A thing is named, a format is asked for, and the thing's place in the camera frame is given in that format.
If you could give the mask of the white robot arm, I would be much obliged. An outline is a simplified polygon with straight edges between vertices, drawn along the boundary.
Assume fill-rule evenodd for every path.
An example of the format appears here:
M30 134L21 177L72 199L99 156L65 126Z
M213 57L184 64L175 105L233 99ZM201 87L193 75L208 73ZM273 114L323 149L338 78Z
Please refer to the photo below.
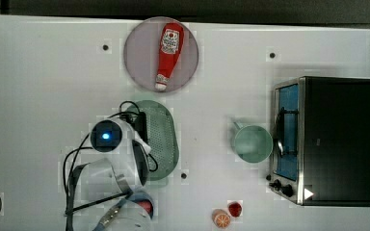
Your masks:
M119 112L97 122L63 165L66 231L150 231L153 200L144 191L152 169L146 115Z

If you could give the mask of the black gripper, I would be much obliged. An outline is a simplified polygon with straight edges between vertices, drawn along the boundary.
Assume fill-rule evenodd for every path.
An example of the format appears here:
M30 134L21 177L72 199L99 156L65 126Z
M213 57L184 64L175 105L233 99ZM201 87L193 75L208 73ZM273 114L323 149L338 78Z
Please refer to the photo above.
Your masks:
M146 114L144 112L130 113L129 123L138 132L141 139L148 143L148 133L146 125Z

